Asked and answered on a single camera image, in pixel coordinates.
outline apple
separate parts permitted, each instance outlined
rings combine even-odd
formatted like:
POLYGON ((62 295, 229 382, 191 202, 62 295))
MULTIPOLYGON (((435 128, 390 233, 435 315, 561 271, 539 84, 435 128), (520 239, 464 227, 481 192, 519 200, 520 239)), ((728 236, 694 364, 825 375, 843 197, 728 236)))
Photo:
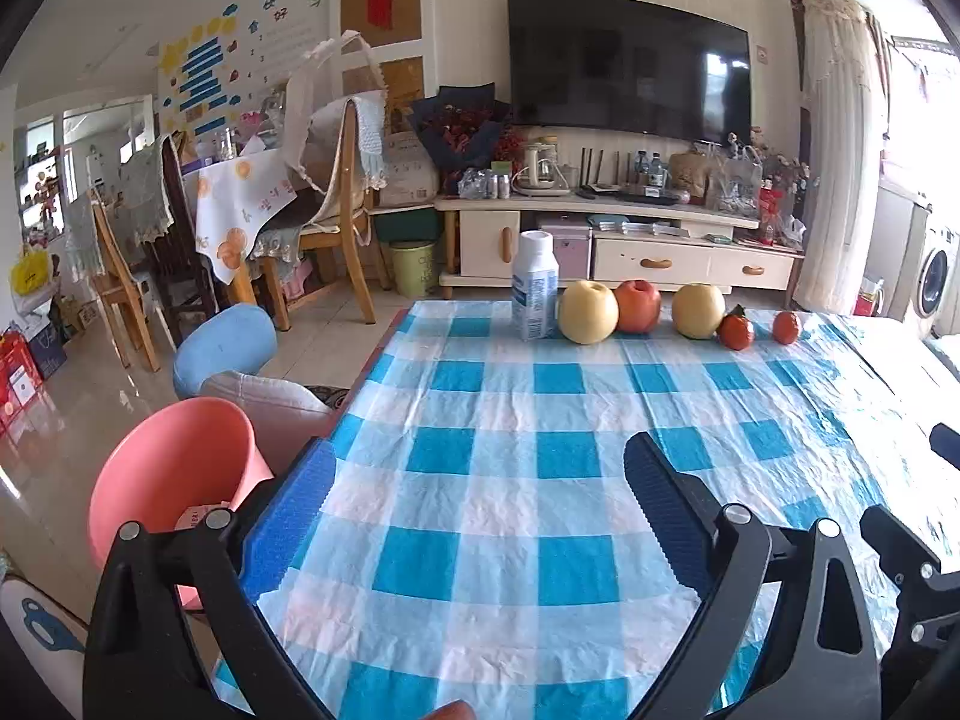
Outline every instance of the apple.
POLYGON ((661 295, 649 281, 625 281, 613 296, 620 308, 616 329, 621 333, 649 333, 659 322, 661 295))
POLYGON ((557 324, 573 343, 598 343, 613 333, 619 316, 609 288, 596 281, 575 281, 560 296, 557 324))
POLYGON ((710 284, 688 284, 673 296, 673 326, 688 338, 709 338, 723 322, 727 305, 723 293, 710 284))

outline washing machine door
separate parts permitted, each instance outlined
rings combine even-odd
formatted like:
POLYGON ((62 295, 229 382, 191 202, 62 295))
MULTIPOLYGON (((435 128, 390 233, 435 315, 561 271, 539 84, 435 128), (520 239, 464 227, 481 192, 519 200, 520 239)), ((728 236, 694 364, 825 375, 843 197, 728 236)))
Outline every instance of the washing machine door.
POLYGON ((917 283, 917 313, 923 319, 932 317, 939 311, 944 291, 947 290, 947 276, 947 252, 942 248, 933 250, 923 263, 917 283))

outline television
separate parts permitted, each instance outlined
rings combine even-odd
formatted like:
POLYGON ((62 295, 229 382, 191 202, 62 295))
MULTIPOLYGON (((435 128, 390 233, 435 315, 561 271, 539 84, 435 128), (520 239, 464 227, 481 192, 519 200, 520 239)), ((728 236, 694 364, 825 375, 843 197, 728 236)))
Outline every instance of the television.
POLYGON ((634 0, 507 0, 516 124, 750 143, 747 33, 634 0))

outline checkered tablecloth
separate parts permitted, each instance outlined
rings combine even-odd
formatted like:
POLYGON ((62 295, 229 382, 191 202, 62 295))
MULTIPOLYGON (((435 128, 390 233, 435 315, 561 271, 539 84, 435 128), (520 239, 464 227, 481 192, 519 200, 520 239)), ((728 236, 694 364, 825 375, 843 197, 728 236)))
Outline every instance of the checkered tablecloth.
MULTIPOLYGON (((337 717, 414 720, 466 699, 482 719, 623 720, 698 604, 624 480, 640 431, 766 522, 834 517, 888 646, 895 594, 857 522, 884 503, 949 569, 960 476, 925 433, 960 385, 896 322, 808 314, 780 346, 773 312, 750 315, 757 341, 736 353, 669 316, 576 346, 522 343, 509 303, 416 304, 333 435, 322 511, 258 601, 337 717)), ((224 667, 216 685, 244 705, 224 667)))

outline metal screw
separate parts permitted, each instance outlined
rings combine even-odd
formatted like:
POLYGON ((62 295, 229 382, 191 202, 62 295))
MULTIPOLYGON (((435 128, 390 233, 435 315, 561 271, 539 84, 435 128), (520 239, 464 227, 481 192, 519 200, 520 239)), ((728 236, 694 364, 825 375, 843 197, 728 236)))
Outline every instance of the metal screw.
POLYGON ((723 509, 723 516, 736 525, 746 525, 750 522, 750 509, 738 503, 731 503, 723 509))
POLYGON ((206 526, 210 528, 211 531, 222 531, 223 528, 226 528, 230 524, 230 512, 228 509, 213 509, 210 514, 206 516, 206 526))
POLYGON ((837 538, 840 535, 840 526, 832 519, 822 519, 817 522, 817 530, 827 538, 837 538))
POLYGON ((125 522, 120 526, 120 541, 133 541, 140 535, 140 526, 136 522, 125 522))

